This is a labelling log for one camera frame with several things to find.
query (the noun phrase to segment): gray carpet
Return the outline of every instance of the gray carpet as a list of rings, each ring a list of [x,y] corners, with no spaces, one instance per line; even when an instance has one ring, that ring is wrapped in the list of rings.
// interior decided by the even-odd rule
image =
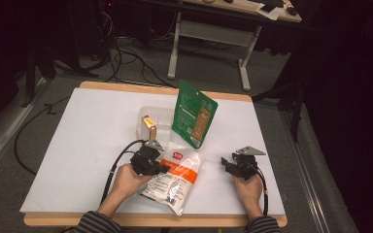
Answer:
[[[174,81],[166,80],[171,47],[169,43],[159,42],[158,45],[145,47],[133,44],[129,47],[135,50],[145,62],[154,68],[156,73],[165,81],[177,85],[179,79],[185,79],[201,90],[211,90],[229,93],[256,95],[269,90],[277,79],[288,57],[284,55],[272,56],[268,52],[254,52],[248,64],[248,73],[252,90],[242,90],[236,59],[243,57],[245,51],[241,48],[227,48],[225,45],[211,44],[198,51],[199,45],[194,43],[181,44],[182,50],[177,67],[177,78]],[[126,55],[125,62],[132,60]],[[93,63],[89,59],[82,59],[83,66]],[[98,81],[109,78],[112,67],[107,64],[103,68],[93,71],[99,74]],[[155,81],[151,71],[145,71],[148,80]],[[145,82],[142,76],[142,64],[139,61],[121,65],[118,71],[120,79]],[[28,118],[40,113],[45,104],[54,103],[72,93],[87,78],[80,75],[58,70],[58,75],[51,82],[49,88],[38,99]],[[17,114],[17,98],[6,113],[0,116],[0,132],[4,131],[8,121]],[[309,200],[299,168],[294,156],[293,141],[288,136],[288,126],[283,120],[283,113],[277,110],[275,100],[268,100],[255,104],[266,147],[271,159],[277,184],[284,200],[284,207],[288,216],[288,225],[282,228],[283,232],[326,232],[321,231],[315,222]],[[48,144],[60,121],[67,100],[56,105],[50,115],[43,113],[36,117],[25,127],[19,135],[17,151],[20,159],[33,171],[37,171],[45,155]],[[320,151],[314,132],[308,119],[308,113],[303,111],[303,118],[299,126],[299,143],[302,156],[308,168],[314,188],[321,200],[324,216],[331,232],[357,232],[354,222],[342,201],[336,185]],[[34,177],[19,166],[14,155],[14,138],[10,140],[8,150],[0,159],[0,232],[60,232],[64,228],[29,227],[23,223],[23,214],[19,212],[20,206],[28,192]],[[142,229],[143,232],[159,232],[158,229]],[[216,229],[171,229],[171,232],[216,232]],[[241,229],[224,229],[224,232],[241,232]]]

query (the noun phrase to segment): white tabletop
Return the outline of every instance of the white tabletop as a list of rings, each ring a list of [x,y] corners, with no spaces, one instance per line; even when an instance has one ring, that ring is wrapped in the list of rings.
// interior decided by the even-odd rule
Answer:
[[[113,162],[136,140],[140,109],[144,106],[175,108],[176,100],[177,96],[173,95],[76,88],[20,211],[69,214],[96,210]],[[244,215],[232,179],[224,172],[220,158],[232,161],[231,154],[245,146],[266,151],[253,103],[216,101],[219,107],[198,150],[204,161],[184,215]],[[124,155],[119,164],[129,162],[131,156]],[[268,186],[268,214],[284,215],[268,154],[257,156],[256,161]],[[169,207],[140,195],[127,199],[118,212],[172,214]]]

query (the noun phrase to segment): orange label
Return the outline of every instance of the orange label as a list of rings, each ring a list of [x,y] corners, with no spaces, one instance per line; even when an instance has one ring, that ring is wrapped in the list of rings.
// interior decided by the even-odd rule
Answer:
[[[198,174],[195,171],[178,163],[162,159],[159,164],[169,166],[169,173],[182,177],[191,183],[195,183],[196,177],[198,177]]]

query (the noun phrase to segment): wooden table edge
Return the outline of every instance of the wooden table edge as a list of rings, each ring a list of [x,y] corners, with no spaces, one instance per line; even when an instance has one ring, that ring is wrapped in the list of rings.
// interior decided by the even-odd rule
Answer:
[[[167,87],[154,87],[122,83],[99,83],[82,82],[80,88],[116,90],[152,94],[177,95],[178,89]],[[214,99],[236,100],[252,102],[248,95],[231,94],[221,92],[203,91],[206,95]],[[40,214],[27,213],[24,222],[29,226],[75,226],[80,222],[83,214]],[[272,216],[278,221],[280,227],[287,225],[287,216]],[[203,215],[139,215],[139,214],[116,214],[114,221],[121,226],[128,227],[243,227],[248,223],[246,216],[203,216]]]
[[[151,93],[151,94],[178,95],[178,89],[176,88],[134,85],[134,84],[124,84],[124,83],[99,83],[99,82],[85,81],[81,83],[80,88],[117,90],[117,91]],[[222,92],[212,92],[212,91],[202,91],[202,92],[213,99],[235,100],[235,101],[246,101],[246,102],[253,101],[249,95],[245,95],[245,94],[232,94],[232,93],[222,93]]]
[[[28,226],[76,226],[84,214],[27,213],[24,223]],[[274,216],[280,227],[287,225],[287,216]],[[116,214],[113,220],[124,227],[244,227],[247,216],[233,215],[182,215],[170,214]]]

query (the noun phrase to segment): metal desk leg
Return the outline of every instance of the metal desk leg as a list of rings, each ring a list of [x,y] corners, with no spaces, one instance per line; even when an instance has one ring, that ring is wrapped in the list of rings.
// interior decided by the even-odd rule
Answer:
[[[259,32],[261,31],[262,26],[257,26],[254,32],[254,36],[251,38],[250,45],[248,46],[247,54],[244,59],[238,60],[239,72],[241,74],[242,87],[246,91],[250,91],[250,81],[248,80],[247,74],[247,63],[250,59],[251,53],[253,53],[254,46],[259,37]]]
[[[178,41],[180,40],[181,16],[182,14],[178,13],[174,35],[174,47],[172,48],[171,59],[169,60],[168,79],[170,80],[175,79],[175,72],[177,71]]]

